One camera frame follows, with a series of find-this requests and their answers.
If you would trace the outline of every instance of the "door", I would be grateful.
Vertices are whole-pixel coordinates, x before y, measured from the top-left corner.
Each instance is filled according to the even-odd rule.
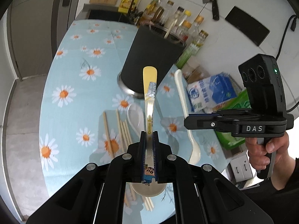
[[[71,8],[77,8],[78,1],[13,0],[11,48],[21,79],[49,72],[57,47],[75,19]]]

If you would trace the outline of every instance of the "chopsticks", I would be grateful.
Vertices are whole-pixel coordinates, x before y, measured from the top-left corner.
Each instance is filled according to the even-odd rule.
[[[110,134],[109,134],[108,122],[107,122],[107,115],[106,115],[105,111],[103,112],[103,118],[104,118],[104,127],[105,127],[107,142],[108,142],[109,154],[111,155],[112,159],[114,159],[115,155],[114,155],[114,152],[113,152],[113,149],[112,149],[112,146],[111,146],[111,140],[110,140]],[[130,203],[127,199],[126,194],[125,194],[124,202],[125,202],[127,207],[130,207]]]
[[[123,144],[121,146],[122,150],[123,150],[123,153],[125,153],[128,149],[128,146],[130,144],[133,144],[133,141],[132,141],[132,137],[131,137],[131,134],[130,134],[130,131],[129,131],[129,126],[128,126],[128,122],[127,120],[125,120],[124,122],[122,122],[120,120],[120,116],[119,116],[119,112],[118,110],[116,109],[116,118],[117,118],[117,124],[118,124],[118,131],[119,131],[119,134],[120,134],[120,138],[123,140],[121,140],[121,144]],[[133,198],[133,201],[135,201],[137,198],[136,198],[136,195],[135,195],[135,191],[132,187],[132,185],[129,183],[129,187],[130,187],[130,191],[131,191],[131,195],[132,195],[132,198]],[[153,208],[154,208],[154,204],[151,200],[150,197],[142,197],[142,201],[145,205],[145,209],[147,211],[152,211]]]

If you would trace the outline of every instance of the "stainless steel base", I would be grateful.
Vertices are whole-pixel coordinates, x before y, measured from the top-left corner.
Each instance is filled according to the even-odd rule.
[[[124,93],[132,96],[133,98],[136,99],[144,99],[144,94],[143,93],[137,93],[134,92],[133,90],[129,89],[124,82],[121,79],[121,72],[118,74],[117,76],[117,84],[119,85],[119,87],[121,88],[121,90],[123,90]]]

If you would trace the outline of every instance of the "yellow package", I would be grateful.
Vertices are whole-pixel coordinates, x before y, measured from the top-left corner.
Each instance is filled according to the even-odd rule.
[[[130,8],[130,5],[131,5],[131,2],[132,0],[121,0],[121,4],[119,5],[118,7],[118,11],[120,13],[128,13],[128,10]],[[133,6],[132,6],[132,10],[134,10],[135,6],[136,6],[136,3],[138,2],[138,0],[134,0],[134,3],[133,3]]]

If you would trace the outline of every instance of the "knife handle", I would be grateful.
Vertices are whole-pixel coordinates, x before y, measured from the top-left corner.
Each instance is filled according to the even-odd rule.
[[[262,143],[264,146],[271,140],[271,138],[264,138]],[[270,178],[273,173],[273,167],[275,163],[276,151],[272,153],[267,153],[266,156],[270,159],[270,163],[266,166],[266,169],[257,171],[257,177],[259,179]]]
[[[213,19],[215,21],[218,21],[219,20],[219,9],[218,9],[217,0],[211,0],[211,2],[212,2]]]

